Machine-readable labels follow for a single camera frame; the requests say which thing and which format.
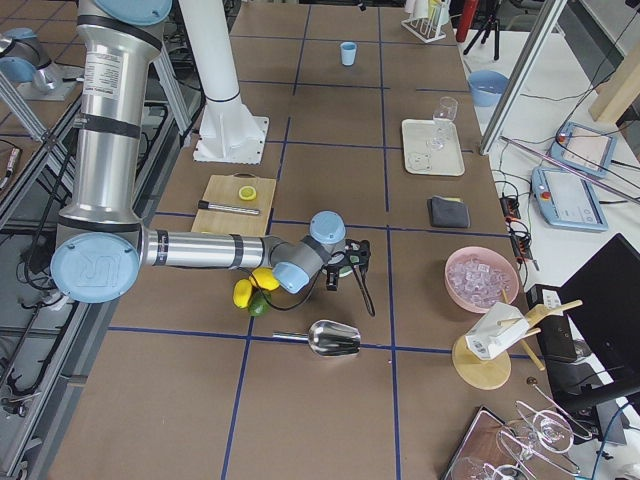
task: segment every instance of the blue bowl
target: blue bowl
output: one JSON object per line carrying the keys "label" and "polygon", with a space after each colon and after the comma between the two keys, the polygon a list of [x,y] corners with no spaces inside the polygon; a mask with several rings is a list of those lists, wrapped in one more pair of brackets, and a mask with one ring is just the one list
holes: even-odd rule
{"label": "blue bowl", "polygon": [[468,81],[473,104],[477,107],[490,107],[498,103],[509,83],[507,77],[493,70],[473,72]]}

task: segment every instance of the tripod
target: tripod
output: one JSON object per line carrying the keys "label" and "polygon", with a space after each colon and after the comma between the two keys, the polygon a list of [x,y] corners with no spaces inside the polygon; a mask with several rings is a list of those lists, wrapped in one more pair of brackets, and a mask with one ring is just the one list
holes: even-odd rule
{"label": "tripod", "polygon": [[491,30],[494,30],[496,32],[496,40],[493,48],[493,59],[498,60],[500,58],[500,19],[497,17],[497,15],[501,4],[502,0],[495,0],[490,9],[487,7],[487,21],[484,22],[482,28],[480,28],[480,30],[478,30],[478,33],[475,34],[475,36],[471,40],[471,43],[467,45],[467,48],[464,49],[464,51],[462,52],[463,55],[466,55],[467,53],[469,53],[469,51],[471,51],[475,43],[478,41],[478,38],[480,38],[480,35],[483,34],[484,35],[482,36],[482,40],[480,41],[480,43],[484,45],[487,41],[487,38],[489,38]]}

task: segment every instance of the small blue cup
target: small blue cup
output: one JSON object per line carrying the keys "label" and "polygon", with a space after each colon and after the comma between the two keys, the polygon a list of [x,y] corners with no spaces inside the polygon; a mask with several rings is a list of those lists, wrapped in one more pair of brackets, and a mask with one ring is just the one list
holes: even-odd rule
{"label": "small blue cup", "polygon": [[345,67],[350,67],[356,61],[358,45],[354,42],[342,42],[340,44],[340,58]]}

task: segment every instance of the lemon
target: lemon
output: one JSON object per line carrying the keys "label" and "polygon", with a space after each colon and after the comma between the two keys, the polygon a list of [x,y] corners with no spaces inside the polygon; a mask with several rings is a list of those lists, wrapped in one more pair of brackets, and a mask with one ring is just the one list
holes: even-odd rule
{"label": "lemon", "polygon": [[244,201],[255,200],[258,196],[258,192],[251,185],[244,185],[240,187],[240,190],[238,190],[238,196],[240,197],[240,200]]}
{"label": "lemon", "polygon": [[251,282],[246,278],[239,280],[233,287],[233,304],[238,308],[247,308],[252,294],[253,285]]}
{"label": "lemon", "polygon": [[253,276],[250,277],[249,280],[254,287],[259,286],[264,290],[273,291],[280,286],[280,282],[278,282],[276,277],[273,276],[273,272],[270,268],[259,267],[251,273]]}

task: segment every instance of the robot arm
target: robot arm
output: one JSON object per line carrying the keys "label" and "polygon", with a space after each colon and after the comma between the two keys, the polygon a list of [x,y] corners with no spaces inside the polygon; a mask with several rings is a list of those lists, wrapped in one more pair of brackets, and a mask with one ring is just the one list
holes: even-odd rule
{"label": "robot arm", "polygon": [[336,213],[317,214],[309,235],[292,245],[277,237],[150,230],[133,212],[147,70],[162,48],[170,8],[171,0],[80,0],[78,33],[87,59],[76,178],[72,200],[59,213],[53,279],[71,298],[100,303],[126,292],[143,264],[272,266],[280,284],[297,293],[345,251]]}
{"label": "robot arm", "polygon": [[0,33],[0,71],[12,82],[33,82],[42,93],[55,90],[63,82],[62,69],[29,28]]}

